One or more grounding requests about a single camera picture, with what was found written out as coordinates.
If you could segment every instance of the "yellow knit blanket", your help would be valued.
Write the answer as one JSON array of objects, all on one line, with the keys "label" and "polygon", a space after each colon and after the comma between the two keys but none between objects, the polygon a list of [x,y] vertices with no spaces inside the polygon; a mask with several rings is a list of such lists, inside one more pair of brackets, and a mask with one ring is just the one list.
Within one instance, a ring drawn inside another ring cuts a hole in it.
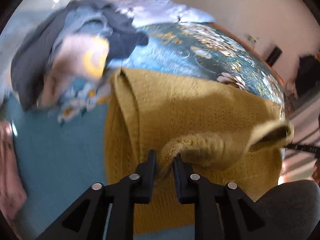
[{"label": "yellow knit blanket", "polygon": [[293,136],[279,120],[280,106],[218,82],[121,69],[108,109],[105,161],[108,182],[118,182],[157,155],[152,201],[136,205],[134,233],[194,223],[193,205],[181,205],[171,169],[181,152],[194,171],[218,184],[236,182],[254,201],[277,185],[279,148]]}]

